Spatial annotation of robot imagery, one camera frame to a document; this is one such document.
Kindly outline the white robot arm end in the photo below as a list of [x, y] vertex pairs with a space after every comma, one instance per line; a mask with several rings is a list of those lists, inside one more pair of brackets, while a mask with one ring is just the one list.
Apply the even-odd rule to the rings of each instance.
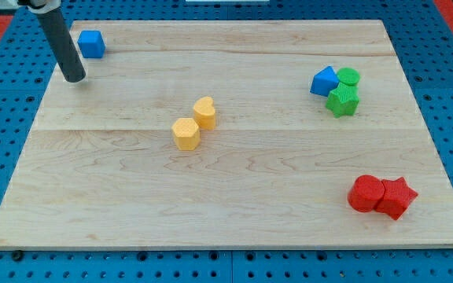
[[7, 2], [14, 7], [27, 6], [34, 14], [48, 13], [61, 5], [61, 0], [7, 0]]

